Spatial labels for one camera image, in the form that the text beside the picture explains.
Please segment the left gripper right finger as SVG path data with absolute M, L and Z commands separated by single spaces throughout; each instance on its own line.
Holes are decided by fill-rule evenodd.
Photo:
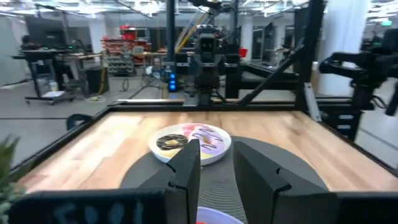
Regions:
M 335 224 L 335 194 L 249 145 L 234 143 L 233 165 L 249 224 Z

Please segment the pink frosted donut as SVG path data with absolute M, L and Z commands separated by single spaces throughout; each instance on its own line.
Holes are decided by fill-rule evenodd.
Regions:
M 200 133 L 202 129 L 206 129 L 208 126 L 199 123 L 188 123 L 182 126 L 183 135 L 189 137 L 192 134 Z

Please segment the white pillar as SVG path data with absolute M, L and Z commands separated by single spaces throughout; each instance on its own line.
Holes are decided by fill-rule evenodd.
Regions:
M 371 0 L 328 0 L 319 62 L 334 52 L 359 52 L 370 4 Z M 321 73 L 318 92 L 326 96 L 348 96 L 352 92 L 350 81 L 332 73 Z

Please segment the round grey woven mat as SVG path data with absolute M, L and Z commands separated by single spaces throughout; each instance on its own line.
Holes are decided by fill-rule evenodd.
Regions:
M 315 170 L 299 156 L 264 141 L 240 136 L 232 136 L 231 139 L 232 142 L 241 141 L 247 144 L 282 167 L 319 187 L 328 188 Z M 201 168 L 198 205 L 227 213 L 246 223 L 245 212 L 234 176 L 233 151 L 234 147 L 231 146 L 223 158 Z M 120 188 L 139 187 L 157 171 L 161 170 L 163 164 L 155 158 L 153 153 L 147 153 L 129 168 L 121 181 Z

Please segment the black waste bin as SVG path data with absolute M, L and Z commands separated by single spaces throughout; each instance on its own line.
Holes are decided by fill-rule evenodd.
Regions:
M 109 91 L 108 69 L 101 65 L 89 67 L 85 70 L 88 89 L 91 95 L 103 94 Z

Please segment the blue-lit device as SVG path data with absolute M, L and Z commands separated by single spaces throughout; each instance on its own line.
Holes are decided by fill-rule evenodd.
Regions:
M 178 80 L 176 74 L 169 73 L 167 83 L 167 88 L 169 92 L 176 92 L 178 90 Z

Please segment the red storage shelf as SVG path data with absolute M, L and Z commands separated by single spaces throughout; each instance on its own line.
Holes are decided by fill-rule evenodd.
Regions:
M 144 65 L 144 54 L 151 50 L 149 30 L 123 25 L 116 31 L 118 37 L 105 36 L 101 40 L 108 72 L 117 77 L 136 76 L 136 68 Z

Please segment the lilac plate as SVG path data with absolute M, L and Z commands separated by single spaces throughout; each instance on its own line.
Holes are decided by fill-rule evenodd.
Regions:
M 196 224 L 244 224 L 237 218 L 221 211 L 198 207 Z

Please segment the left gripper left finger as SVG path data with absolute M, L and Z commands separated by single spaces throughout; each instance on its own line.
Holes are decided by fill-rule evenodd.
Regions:
M 200 172 L 194 139 L 138 187 L 136 224 L 196 224 Z

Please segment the white plate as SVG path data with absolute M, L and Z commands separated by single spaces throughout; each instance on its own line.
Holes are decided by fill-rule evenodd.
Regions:
M 149 138 L 149 140 L 147 142 L 148 147 L 153 152 L 155 157 L 158 158 L 158 160 L 160 160 L 162 162 L 168 162 L 171 158 L 173 158 L 174 155 L 176 155 L 181 149 L 183 149 L 183 147 L 182 147 L 181 149 L 172 149 L 169 151 L 163 151 L 157 147 L 156 140 L 158 140 L 158 138 L 161 138 L 162 136 L 165 136 L 168 134 L 182 134 L 183 135 L 182 126 L 184 124 L 188 124 L 188 123 L 167 126 L 165 128 L 162 128 L 162 129 L 156 131 Z M 229 150 L 229 147 L 231 146 L 231 143 L 232 143 L 231 136 L 225 130 L 223 130 L 219 127 L 216 127 L 216 126 L 209 125 L 209 124 L 204 124 L 204 125 L 207 125 L 209 128 L 214 129 L 215 131 L 217 131 L 220 134 L 220 136 L 224 140 L 224 149 L 220 153 L 217 153 L 217 154 L 206 154 L 200 150 L 202 166 L 206 166 L 206 165 L 212 164 L 212 163 L 220 160 L 227 153 L 227 151 Z

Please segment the black computer monitor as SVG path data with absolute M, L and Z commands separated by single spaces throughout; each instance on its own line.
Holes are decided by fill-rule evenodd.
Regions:
M 26 17 L 25 23 L 32 43 L 43 45 L 48 49 L 64 49 L 67 46 L 62 22 Z

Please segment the chocolate frosted donut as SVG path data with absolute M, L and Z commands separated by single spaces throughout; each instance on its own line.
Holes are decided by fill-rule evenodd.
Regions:
M 181 149 L 187 143 L 188 138 L 182 134 L 168 134 L 156 140 L 157 147 L 163 151 Z

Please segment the green potted plant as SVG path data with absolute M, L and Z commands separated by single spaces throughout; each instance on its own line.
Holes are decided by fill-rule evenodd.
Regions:
M 6 136 L 0 141 L 0 224 L 9 224 L 8 211 L 12 204 L 23 194 L 10 177 L 12 162 L 19 137 Z

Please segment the black office desk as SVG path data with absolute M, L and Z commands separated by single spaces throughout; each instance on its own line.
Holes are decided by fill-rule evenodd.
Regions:
M 77 72 L 78 80 L 76 81 L 81 89 L 84 97 L 88 96 L 88 84 L 86 82 L 86 73 L 83 68 L 82 60 L 99 57 L 103 60 L 103 54 L 81 54 L 73 53 L 70 54 L 66 50 L 23 50 L 19 55 L 13 55 L 12 58 L 15 60 L 26 60 L 31 71 L 32 81 L 34 83 L 34 90 L 36 96 L 26 96 L 25 102 L 30 105 L 31 101 L 47 101 L 50 105 L 54 105 L 59 101 L 68 100 L 72 102 L 76 96 L 72 91 L 59 91 L 59 93 L 52 93 L 51 91 L 41 94 L 39 84 L 37 83 L 37 71 L 34 63 L 42 60 L 47 61 L 50 67 L 50 74 L 55 78 L 55 70 L 53 64 L 56 60 L 67 60 L 73 62 Z

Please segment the lilac frosted donut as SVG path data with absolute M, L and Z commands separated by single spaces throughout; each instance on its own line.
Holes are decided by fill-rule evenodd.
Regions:
M 217 154 L 224 149 L 224 140 L 220 134 L 208 126 L 195 126 L 188 139 L 199 140 L 200 150 L 206 154 Z

